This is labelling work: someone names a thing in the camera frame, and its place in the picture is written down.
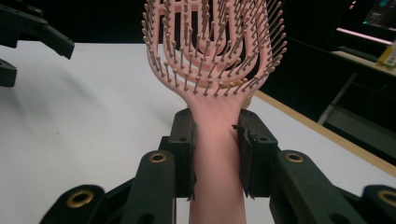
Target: pink hairbrush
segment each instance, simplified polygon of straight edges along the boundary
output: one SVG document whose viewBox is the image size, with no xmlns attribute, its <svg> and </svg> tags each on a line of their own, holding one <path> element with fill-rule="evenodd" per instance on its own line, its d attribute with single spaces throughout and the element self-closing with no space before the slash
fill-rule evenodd
<svg viewBox="0 0 396 224">
<path fill-rule="evenodd" d="M 163 85 L 184 99 L 197 123 L 190 224 L 246 223 L 232 125 L 242 104 L 286 52 L 280 6 L 277 0 L 145 4 L 142 24 L 149 65 Z M 158 51 L 161 36 L 164 62 Z"/>
</svg>

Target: metal screw hole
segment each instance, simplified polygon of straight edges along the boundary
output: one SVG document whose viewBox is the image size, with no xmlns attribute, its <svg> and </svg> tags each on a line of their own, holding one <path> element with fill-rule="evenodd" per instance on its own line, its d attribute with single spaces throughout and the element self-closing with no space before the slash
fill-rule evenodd
<svg viewBox="0 0 396 224">
<path fill-rule="evenodd" d="M 378 192 L 378 197 L 385 203 L 396 207 L 396 192 L 390 190 L 380 190 Z"/>
<path fill-rule="evenodd" d="M 166 155 L 163 153 L 156 153 L 156 154 L 151 155 L 149 160 L 152 162 L 156 162 L 156 163 L 163 162 L 163 161 L 166 161 Z"/>
<path fill-rule="evenodd" d="M 87 203 L 90 203 L 93 199 L 93 192 L 90 190 L 82 189 L 79 190 L 67 199 L 67 206 L 71 208 L 80 208 Z"/>
<path fill-rule="evenodd" d="M 292 161 L 292 162 L 303 162 L 304 161 L 304 158 L 296 153 L 288 153 L 288 154 L 286 154 L 285 157 L 288 161 Z"/>
</svg>

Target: yellow object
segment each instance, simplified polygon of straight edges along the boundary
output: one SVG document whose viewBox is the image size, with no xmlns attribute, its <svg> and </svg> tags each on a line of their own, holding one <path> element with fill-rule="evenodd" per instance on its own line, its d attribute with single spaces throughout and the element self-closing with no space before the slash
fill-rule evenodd
<svg viewBox="0 0 396 224">
<path fill-rule="evenodd" d="M 377 65 L 393 70 L 396 67 L 396 49 L 387 47 L 381 57 L 379 57 Z"/>
</svg>

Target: hairbrush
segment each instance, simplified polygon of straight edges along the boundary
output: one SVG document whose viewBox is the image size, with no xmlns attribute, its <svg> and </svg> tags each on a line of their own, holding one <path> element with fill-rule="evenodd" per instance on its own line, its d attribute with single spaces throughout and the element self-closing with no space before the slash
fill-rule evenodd
<svg viewBox="0 0 396 224">
<path fill-rule="evenodd" d="M 281 2 L 147 0 L 145 9 L 149 66 L 197 124 L 190 224 L 246 223 L 232 125 L 286 52 Z"/>
</svg>

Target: black plastic part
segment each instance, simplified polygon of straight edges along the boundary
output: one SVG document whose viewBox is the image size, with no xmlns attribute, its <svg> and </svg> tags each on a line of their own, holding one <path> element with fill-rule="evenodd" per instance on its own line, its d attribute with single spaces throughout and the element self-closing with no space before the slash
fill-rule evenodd
<svg viewBox="0 0 396 224">
<path fill-rule="evenodd" d="M 0 86 L 14 87 L 17 78 L 17 68 L 0 59 Z"/>
<path fill-rule="evenodd" d="M 366 223 L 305 154 L 291 150 L 279 152 L 274 171 L 287 201 L 276 194 L 271 200 L 289 203 L 298 223 Z"/>
<path fill-rule="evenodd" d="M 253 112 L 242 109 L 238 126 L 241 155 L 240 179 L 250 197 L 269 197 L 274 172 L 271 164 L 280 151 L 277 140 Z"/>
<path fill-rule="evenodd" d="M 368 186 L 361 195 L 360 205 L 361 214 L 370 223 L 396 223 L 396 189 Z"/>
<path fill-rule="evenodd" d="M 95 224 L 104 214 L 104 191 L 97 186 L 82 185 L 64 193 L 41 220 L 41 224 Z"/>
<path fill-rule="evenodd" d="M 44 44 L 70 59 L 73 41 L 49 26 L 42 13 L 41 9 L 27 6 L 22 1 L 0 0 L 0 45 L 16 48 L 20 33 L 26 33 L 40 37 Z"/>
<path fill-rule="evenodd" d="M 127 182 L 119 185 L 118 187 L 106 193 L 106 200 L 104 206 L 107 213 L 106 222 L 104 220 L 101 223 L 106 223 L 106 224 L 120 223 L 120 218 L 124 210 L 124 205 L 128 199 L 128 195 L 131 191 L 133 183 L 134 183 L 134 178 L 128 180 Z"/>
<path fill-rule="evenodd" d="M 120 224 L 176 223 L 175 160 L 165 150 L 146 154 L 139 165 Z"/>
<path fill-rule="evenodd" d="M 44 25 L 41 33 L 41 42 L 55 50 L 59 55 L 68 59 L 72 57 L 74 50 L 73 41 L 55 30 L 52 26 Z"/>
<path fill-rule="evenodd" d="M 175 156 L 178 198 L 194 198 L 193 186 L 196 176 L 192 162 L 195 150 L 195 130 L 196 124 L 189 109 L 175 114 L 167 150 Z"/>
</svg>

